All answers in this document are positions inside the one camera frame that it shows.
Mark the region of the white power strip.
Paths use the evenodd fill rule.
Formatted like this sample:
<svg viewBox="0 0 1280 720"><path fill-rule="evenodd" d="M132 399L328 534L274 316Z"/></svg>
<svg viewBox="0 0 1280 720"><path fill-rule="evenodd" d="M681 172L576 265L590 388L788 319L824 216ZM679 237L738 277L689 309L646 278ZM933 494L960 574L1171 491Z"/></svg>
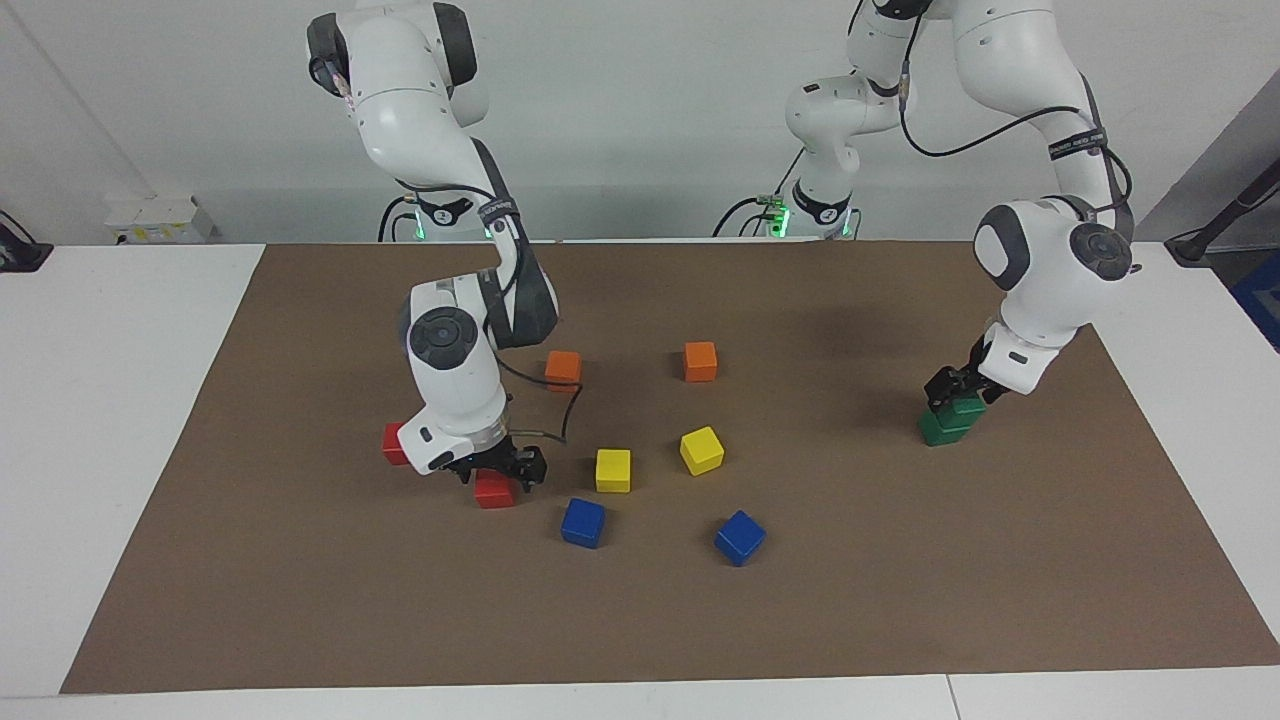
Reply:
<svg viewBox="0 0 1280 720"><path fill-rule="evenodd" d="M113 202L104 225L118 245L207 243L218 233L191 196Z"/></svg>

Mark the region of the brown paper table mat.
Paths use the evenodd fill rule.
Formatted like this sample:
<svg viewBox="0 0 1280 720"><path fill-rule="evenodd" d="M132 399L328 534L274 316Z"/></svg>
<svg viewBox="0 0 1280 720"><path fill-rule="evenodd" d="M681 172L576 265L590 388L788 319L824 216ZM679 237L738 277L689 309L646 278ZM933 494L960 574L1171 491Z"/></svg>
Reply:
<svg viewBox="0 0 1280 720"><path fill-rule="evenodd" d="M1280 664L1098 336L925 446L923 386L998 291L960 243L541 246L585 391L485 510L380 451L420 406L396 314L479 246L273 246L63 684L259 687ZM713 382L684 345L716 343ZM680 438L712 427L716 470ZM595 491L599 448L632 489ZM571 498L600 546L561 537ZM716 550L745 510L767 530Z"/></svg>

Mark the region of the blue wooden cube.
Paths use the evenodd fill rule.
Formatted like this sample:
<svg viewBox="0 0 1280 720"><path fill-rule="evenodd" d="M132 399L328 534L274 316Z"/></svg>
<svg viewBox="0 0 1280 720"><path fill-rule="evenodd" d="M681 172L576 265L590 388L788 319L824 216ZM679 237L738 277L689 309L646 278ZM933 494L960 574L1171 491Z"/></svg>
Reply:
<svg viewBox="0 0 1280 720"><path fill-rule="evenodd" d="M585 498L571 498L559 525L561 537L570 544L596 550L603 538L605 516L607 510L603 505Z"/></svg>
<svg viewBox="0 0 1280 720"><path fill-rule="evenodd" d="M726 561L741 568L751 560L765 538L765 528L740 509L719 525L713 544Z"/></svg>

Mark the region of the black desk device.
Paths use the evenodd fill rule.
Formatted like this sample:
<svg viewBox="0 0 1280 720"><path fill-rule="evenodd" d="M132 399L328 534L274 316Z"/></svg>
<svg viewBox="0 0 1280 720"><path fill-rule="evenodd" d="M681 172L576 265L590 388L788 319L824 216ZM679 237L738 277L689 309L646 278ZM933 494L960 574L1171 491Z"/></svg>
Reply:
<svg viewBox="0 0 1280 720"><path fill-rule="evenodd" d="M54 245L38 242L10 213L0 209L0 273L37 272Z"/></svg>

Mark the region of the black stand pole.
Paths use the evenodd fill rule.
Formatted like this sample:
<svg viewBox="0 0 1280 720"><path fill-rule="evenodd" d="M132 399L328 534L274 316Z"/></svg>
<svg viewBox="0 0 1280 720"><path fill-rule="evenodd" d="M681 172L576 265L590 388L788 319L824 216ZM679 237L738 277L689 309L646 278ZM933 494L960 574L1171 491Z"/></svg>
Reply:
<svg viewBox="0 0 1280 720"><path fill-rule="evenodd" d="M1277 192L1280 192L1280 156L1204 225L1165 240L1164 247L1180 266L1207 266L1204 255L1211 243L1231 224L1263 206Z"/></svg>

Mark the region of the blue crate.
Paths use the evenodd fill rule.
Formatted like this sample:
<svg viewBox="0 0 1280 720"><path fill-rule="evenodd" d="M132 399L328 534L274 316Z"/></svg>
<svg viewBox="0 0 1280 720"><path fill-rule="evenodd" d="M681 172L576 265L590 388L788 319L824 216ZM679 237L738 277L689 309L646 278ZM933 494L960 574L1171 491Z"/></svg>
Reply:
<svg viewBox="0 0 1280 720"><path fill-rule="evenodd" d="M1280 354L1280 249L1230 288L1236 304Z"/></svg>

